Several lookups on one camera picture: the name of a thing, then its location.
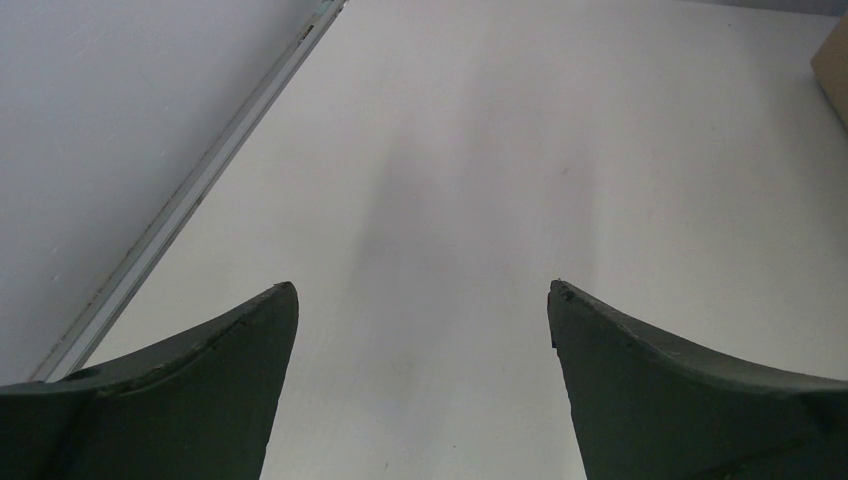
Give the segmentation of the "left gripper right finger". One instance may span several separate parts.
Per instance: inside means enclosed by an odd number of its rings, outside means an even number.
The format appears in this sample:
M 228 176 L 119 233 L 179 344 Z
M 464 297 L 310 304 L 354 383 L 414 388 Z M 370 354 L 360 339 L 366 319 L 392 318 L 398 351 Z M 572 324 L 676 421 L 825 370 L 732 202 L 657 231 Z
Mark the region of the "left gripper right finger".
M 847 385 L 745 361 L 555 280 L 547 297 L 590 479 L 843 479 Z

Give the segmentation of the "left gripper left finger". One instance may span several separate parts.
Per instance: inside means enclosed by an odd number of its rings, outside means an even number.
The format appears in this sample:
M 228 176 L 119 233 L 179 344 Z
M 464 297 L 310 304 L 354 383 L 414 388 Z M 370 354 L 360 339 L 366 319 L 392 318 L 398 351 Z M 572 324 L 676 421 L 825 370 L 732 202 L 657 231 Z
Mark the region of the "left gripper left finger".
M 298 327 L 297 291 L 55 382 L 1 390 L 5 479 L 257 479 Z

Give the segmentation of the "tan plastic storage bin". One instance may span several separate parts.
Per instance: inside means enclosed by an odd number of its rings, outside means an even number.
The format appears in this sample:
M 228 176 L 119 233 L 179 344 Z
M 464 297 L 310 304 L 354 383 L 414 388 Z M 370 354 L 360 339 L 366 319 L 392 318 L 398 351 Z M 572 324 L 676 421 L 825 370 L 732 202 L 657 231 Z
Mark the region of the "tan plastic storage bin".
M 810 66 L 825 97 L 847 128 L 847 14 L 813 55 Z

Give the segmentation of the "aluminium frame rail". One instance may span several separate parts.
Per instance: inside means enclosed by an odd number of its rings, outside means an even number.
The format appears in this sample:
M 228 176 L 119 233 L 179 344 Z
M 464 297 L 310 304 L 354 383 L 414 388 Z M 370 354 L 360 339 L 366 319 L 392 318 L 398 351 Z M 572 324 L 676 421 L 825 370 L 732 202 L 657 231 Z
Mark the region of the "aluminium frame rail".
M 229 119 L 196 166 L 145 228 L 114 273 L 88 301 L 67 333 L 27 379 L 56 381 L 81 369 L 161 257 L 179 235 L 209 190 L 226 170 L 268 109 L 334 23 L 347 3 L 320 1 L 312 5 L 305 23 L 277 56 L 267 73 Z

